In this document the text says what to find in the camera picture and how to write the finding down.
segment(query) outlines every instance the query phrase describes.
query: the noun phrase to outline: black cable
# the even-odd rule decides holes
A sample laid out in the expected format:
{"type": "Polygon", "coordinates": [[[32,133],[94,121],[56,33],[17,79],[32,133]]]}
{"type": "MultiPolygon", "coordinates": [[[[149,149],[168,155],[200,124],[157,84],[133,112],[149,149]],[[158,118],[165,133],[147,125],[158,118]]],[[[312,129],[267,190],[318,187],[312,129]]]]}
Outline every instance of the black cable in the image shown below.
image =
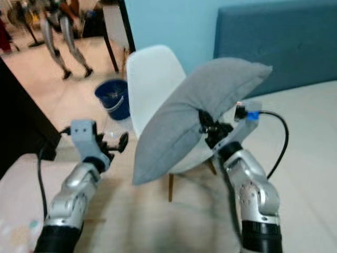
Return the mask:
{"type": "Polygon", "coordinates": [[[43,156],[43,153],[46,150],[46,148],[47,148],[47,142],[40,149],[40,152],[38,153],[38,156],[37,156],[37,178],[38,178],[38,184],[39,184],[40,190],[41,190],[42,205],[43,205],[43,219],[44,220],[47,217],[48,210],[47,210],[46,193],[44,191],[43,182],[42,182],[42,175],[41,175],[41,160],[42,160],[42,156],[43,156]]]}
{"type": "Polygon", "coordinates": [[[288,129],[288,126],[287,126],[285,120],[280,115],[278,115],[277,113],[274,113],[274,112],[271,112],[271,111],[259,111],[259,113],[260,114],[268,114],[268,115],[271,115],[271,116],[274,116],[274,117],[278,118],[282,122],[282,124],[284,126],[284,131],[285,131],[283,148],[282,148],[282,151],[281,151],[281,153],[279,155],[279,158],[277,159],[274,167],[272,168],[272,170],[269,172],[269,174],[267,176],[267,178],[269,179],[272,176],[272,174],[274,173],[274,171],[276,170],[276,168],[278,167],[279,163],[281,162],[282,157],[284,156],[284,153],[286,151],[286,148],[288,146],[288,141],[289,141],[289,129],[288,129]]]}

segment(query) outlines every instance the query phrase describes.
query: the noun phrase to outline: blue headboard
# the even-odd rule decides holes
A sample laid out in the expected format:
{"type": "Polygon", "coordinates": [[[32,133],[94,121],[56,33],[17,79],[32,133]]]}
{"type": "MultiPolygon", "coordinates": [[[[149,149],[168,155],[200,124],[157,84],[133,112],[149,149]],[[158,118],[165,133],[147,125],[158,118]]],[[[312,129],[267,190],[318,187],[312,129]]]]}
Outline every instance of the blue headboard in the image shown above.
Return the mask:
{"type": "Polygon", "coordinates": [[[337,79],[337,0],[219,9],[214,58],[273,66],[249,97],[337,79]]]}

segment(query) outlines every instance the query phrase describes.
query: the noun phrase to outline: bed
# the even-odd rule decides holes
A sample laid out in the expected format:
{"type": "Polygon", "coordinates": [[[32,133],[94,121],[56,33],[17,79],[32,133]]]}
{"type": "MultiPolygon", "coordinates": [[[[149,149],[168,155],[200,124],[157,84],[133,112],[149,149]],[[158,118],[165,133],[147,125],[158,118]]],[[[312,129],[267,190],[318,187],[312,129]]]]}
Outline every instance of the bed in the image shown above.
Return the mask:
{"type": "MultiPolygon", "coordinates": [[[[336,25],[337,3],[332,1],[219,10],[214,57],[241,57],[274,66],[268,81],[247,99],[261,101],[264,109],[283,115],[290,129],[288,150],[271,179],[281,198],[284,252],[337,252],[336,25]]],[[[224,120],[232,122],[233,113],[228,111],[224,120]]],[[[282,148],[283,131],[277,120],[263,117],[243,143],[266,171],[282,148]]],[[[170,252],[172,248],[178,252],[238,252],[234,232],[224,227],[228,205],[222,179],[207,174],[208,170],[187,173],[177,180],[175,201],[170,204],[159,181],[134,191],[130,156],[134,155],[135,144],[134,139],[126,153],[116,158],[116,169],[105,176],[93,200],[89,217],[103,217],[106,222],[84,227],[77,252],[170,252]],[[163,218],[163,212],[173,219],[163,218]],[[172,233],[163,232],[167,227],[174,228],[172,233]]],[[[42,164],[48,200],[75,164],[42,164]]],[[[25,155],[0,181],[0,245],[4,252],[27,252],[41,228],[35,167],[36,157],[25,155]],[[34,194],[25,194],[27,189],[34,194]],[[23,203],[33,205],[23,208],[23,203]]]]}

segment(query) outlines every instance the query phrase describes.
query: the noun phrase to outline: mannequin leg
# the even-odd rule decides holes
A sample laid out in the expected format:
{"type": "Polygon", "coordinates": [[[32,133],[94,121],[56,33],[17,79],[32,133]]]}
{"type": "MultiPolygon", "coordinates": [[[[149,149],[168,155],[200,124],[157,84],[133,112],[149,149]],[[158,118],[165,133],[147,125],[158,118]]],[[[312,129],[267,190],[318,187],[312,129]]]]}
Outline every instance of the mannequin leg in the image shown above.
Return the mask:
{"type": "Polygon", "coordinates": [[[80,64],[82,64],[85,67],[86,73],[85,73],[84,77],[88,77],[89,75],[91,75],[93,70],[86,64],[85,58],[80,53],[78,48],[76,48],[76,46],[75,46],[74,35],[73,35],[73,30],[72,30],[72,26],[71,26],[71,23],[70,23],[70,19],[66,16],[62,17],[60,19],[60,25],[61,25],[61,30],[62,30],[64,40],[66,41],[71,54],[74,56],[74,58],[80,64]]]}
{"type": "Polygon", "coordinates": [[[72,74],[72,72],[66,68],[64,61],[61,57],[60,51],[54,46],[51,25],[48,22],[48,20],[45,18],[41,19],[40,25],[41,25],[42,36],[47,45],[47,48],[52,58],[54,59],[54,61],[63,69],[64,71],[63,79],[67,79],[72,74]]]}

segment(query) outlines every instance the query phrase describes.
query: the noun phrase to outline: blue tag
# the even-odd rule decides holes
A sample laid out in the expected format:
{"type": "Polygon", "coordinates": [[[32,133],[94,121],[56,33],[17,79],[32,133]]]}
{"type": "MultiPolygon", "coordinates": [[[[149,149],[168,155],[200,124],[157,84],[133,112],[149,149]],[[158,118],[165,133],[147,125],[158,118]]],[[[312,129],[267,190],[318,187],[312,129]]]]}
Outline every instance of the blue tag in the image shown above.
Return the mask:
{"type": "Polygon", "coordinates": [[[251,121],[259,120],[259,115],[260,115],[260,113],[258,111],[248,112],[247,119],[251,120],[251,121]]]}

